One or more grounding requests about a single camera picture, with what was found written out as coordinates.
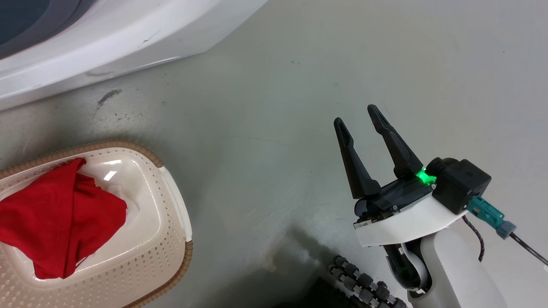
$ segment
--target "floor stain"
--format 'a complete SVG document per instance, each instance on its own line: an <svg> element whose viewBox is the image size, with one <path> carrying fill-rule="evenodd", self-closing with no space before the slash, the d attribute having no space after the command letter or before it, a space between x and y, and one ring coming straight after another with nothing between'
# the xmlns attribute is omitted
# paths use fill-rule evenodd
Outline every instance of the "floor stain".
<svg viewBox="0 0 548 308"><path fill-rule="evenodd" d="M131 119L131 118L128 117L128 114L127 114L127 113L124 115L124 117L122 117L122 118L117 118L118 121L123 120L123 119L128 119L128 120L129 120L129 119Z"/></svg>
<svg viewBox="0 0 548 308"><path fill-rule="evenodd" d="M95 110L95 114L93 116L95 116L97 114L99 109L101 109L101 107L103 107L103 105L105 104L106 101L108 101L109 99L113 98L114 96L120 94L121 92L122 92L122 90L118 89L118 90L109 91L107 94L103 95L102 99L100 99L97 102L97 110Z"/></svg>

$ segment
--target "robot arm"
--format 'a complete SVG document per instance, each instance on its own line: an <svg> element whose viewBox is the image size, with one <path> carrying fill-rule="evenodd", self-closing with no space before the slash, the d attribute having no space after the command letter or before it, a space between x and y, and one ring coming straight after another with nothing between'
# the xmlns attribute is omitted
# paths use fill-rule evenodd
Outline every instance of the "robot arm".
<svg viewBox="0 0 548 308"><path fill-rule="evenodd" d="M481 198L491 177L465 159L435 158L423 168L379 109L369 105L367 110L394 161L397 179L382 187L372 179L353 148L346 125L342 119L335 119L352 196L358 200L354 212L359 218L354 228L360 244L384 247L394 277L408 290L408 300L415 308L506 307L469 246L446 229L470 212L495 228L503 239L516 237L515 225ZM531 253L548 264L534 250ZM347 267L346 260L335 263L330 272L367 305L405 307L403 301L384 292L385 285L374 284L351 264Z"/></svg>

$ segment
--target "brown basket rim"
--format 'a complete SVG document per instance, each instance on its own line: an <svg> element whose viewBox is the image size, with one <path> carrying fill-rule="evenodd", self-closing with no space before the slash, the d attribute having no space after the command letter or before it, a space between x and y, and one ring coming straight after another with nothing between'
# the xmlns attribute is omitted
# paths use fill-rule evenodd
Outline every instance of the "brown basket rim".
<svg viewBox="0 0 548 308"><path fill-rule="evenodd" d="M66 157L79 155L79 154L83 154L83 153L95 151L95 150L107 149L111 147L121 147L121 148L133 150L150 159L150 161L157 168L161 168L164 166L160 158L158 158L156 154L154 154L152 151L145 148L144 146L135 144L133 142L125 141L125 140L110 140L110 141L101 141L93 144L73 147L70 149L48 154L46 156L41 156L31 161L26 161L4 170L0 170L0 180L5 179L9 176L15 175L19 172L23 172L25 170L34 168L36 166L40 166L43 164L50 163L52 161L56 161L58 159L63 159ZM190 261L192 259L192 248L193 248L192 241L185 242L185 256L182 260L181 265L179 266L179 269L173 275L173 277L171 277L166 283L156 288L152 292L142 296L141 298L133 301L132 303L129 303L123 308L143 307L146 304L150 303L151 301L164 295L165 293L167 293L167 291L173 289L175 285L179 283L179 281L181 281L182 277L185 275L186 271L189 268Z"/></svg>

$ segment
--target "red cloth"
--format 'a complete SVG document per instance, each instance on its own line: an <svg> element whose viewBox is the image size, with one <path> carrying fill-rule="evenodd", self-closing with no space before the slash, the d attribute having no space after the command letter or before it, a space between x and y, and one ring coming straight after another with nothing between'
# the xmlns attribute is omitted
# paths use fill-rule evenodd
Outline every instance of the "red cloth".
<svg viewBox="0 0 548 308"><path fill-rule="evenodd" d="M125 223L127 205L78 174L77 158L0 202L0 242L34 262L37 278L66 278Z"/></svg>

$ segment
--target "beige basket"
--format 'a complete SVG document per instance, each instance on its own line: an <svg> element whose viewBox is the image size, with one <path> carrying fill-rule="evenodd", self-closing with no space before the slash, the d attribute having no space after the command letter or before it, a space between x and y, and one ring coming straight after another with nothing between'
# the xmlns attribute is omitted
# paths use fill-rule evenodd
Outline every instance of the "beige basket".
<svg viewBox="0 0 548 308"><path fill-rule="evenodd" d="M76 157L88 161L80 172L98 186L122 188L136 205L132 221L64 280L36 278L30 259L0 243L0 307L142 307L188 269L192 229L184 201L160 159L142 146L100 142L2 170L0 200Z"/></svg>

